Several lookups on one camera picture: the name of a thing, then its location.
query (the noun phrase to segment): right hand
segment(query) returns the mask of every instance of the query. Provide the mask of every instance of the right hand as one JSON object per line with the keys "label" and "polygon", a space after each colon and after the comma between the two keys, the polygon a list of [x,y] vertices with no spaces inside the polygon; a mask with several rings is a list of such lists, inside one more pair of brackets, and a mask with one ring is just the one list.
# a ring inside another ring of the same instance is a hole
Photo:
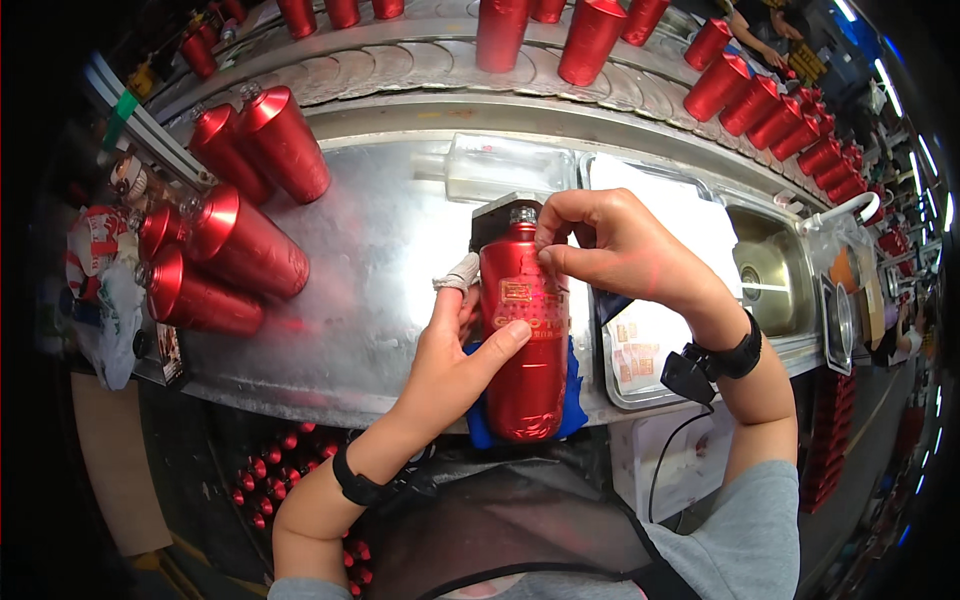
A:
{"label": "right hand", "polygon": [[770,66],[778,69],[789,68],[786,62],[786,57],[782,57],[776,50],[770,46],[765,46],[763,50],[760,51],[760,54],[763,55],[763,59],[767,61]]}
{"label": "right hand", "polygon": [[[566,244],[571,232],[580,248]],[[553,194],[540,212],[534,244],[547,269],[680,313],[706,348],[734,348],[750,331],[720,277],[629,190]]]}

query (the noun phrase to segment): faucet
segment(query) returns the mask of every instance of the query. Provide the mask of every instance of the faucet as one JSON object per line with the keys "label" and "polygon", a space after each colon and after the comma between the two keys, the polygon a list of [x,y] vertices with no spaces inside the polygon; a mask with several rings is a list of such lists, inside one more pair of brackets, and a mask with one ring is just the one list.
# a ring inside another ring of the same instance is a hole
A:
{"label": "faucet", "polygon": [[804,219],[797,225],[797,230],[800,232],[800,235],[807,235],[811,231],[816,231],[821,228],[826,221],[852,213],[864,204],[867,207],[860,211],[859,217],[861,223],[874,216],[874,213],[880,207],[880,197],[874,192],[864,192],[850,198],[835,208],[831,208],[827,212],[818,212],[809,219]]}

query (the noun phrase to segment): white paper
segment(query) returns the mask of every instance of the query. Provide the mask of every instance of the white paper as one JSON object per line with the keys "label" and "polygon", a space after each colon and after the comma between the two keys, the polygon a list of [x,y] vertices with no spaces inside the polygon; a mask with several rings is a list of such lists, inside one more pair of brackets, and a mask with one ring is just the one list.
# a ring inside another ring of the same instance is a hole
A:
{"label": "white paper", "polygon": [[[590,187],[623,187],[633,192],[670,233],[707,263],[736,298],[743,298],[733,260],[737,237],[730,216],[722,205],[702,199],[697,186],[657,177],[598,154],[590,165]],[[644,300],[634,300],[607,328],[613,373],[623,395],[659,387],[670,351],[680,352],[692,339],[683,317]]]}

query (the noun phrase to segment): clear plastic container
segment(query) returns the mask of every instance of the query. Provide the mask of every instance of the clear plastic container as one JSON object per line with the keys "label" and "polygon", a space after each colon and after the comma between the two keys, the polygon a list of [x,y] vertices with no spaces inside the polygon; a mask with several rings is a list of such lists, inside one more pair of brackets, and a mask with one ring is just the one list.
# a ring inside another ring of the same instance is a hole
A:
{"label": "clear plastic container", "polygon": [[493,135],[456,133],[446,155],[414,155],[414,178],[443,181],[455,202],[490,202],[516,191],[552,194],[576,184],[573,151]]}

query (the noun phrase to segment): cardboard box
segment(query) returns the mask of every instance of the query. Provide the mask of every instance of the cardboard box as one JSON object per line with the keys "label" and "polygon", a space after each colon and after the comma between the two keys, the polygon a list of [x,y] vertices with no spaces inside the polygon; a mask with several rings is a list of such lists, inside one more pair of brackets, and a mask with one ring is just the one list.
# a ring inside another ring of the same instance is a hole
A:
{"label": "cardboard box", "polygon": [[880,290],[880,280],[876,276],[871,277],[855,295],[860,309],[864,344],[873,342],[871,348],[876,348],[886,332],[883,327],[883,292]]}

